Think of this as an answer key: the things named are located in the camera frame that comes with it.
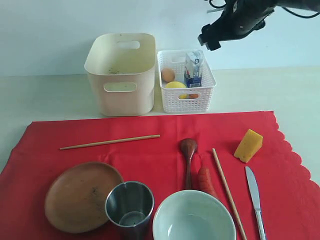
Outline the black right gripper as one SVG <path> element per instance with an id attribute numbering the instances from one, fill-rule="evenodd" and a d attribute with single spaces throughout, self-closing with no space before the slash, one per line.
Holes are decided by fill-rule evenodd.
<path id="1" fill-rule="evenodd" d="M 203 26 L 197 39 L 208 50 L 218 50 L 221 41 L 239 40 L 264 28 L 274 8 L 274 0 L 227 0 L 221 16 Z"/>

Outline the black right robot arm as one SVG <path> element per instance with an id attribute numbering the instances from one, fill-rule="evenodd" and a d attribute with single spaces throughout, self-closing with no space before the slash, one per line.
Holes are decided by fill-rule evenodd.
<path id="1" fill-rule="evenodd" d="M 221 16 L 202 27 L 198 41 L 201 46 L 215 51 L 221 47 L 220 42 L 243 39 L 253 31 L 264 28 L 265 19 L 275 11 L 275 7 L 320 14 L 318 0 L 227 0 Z"/>

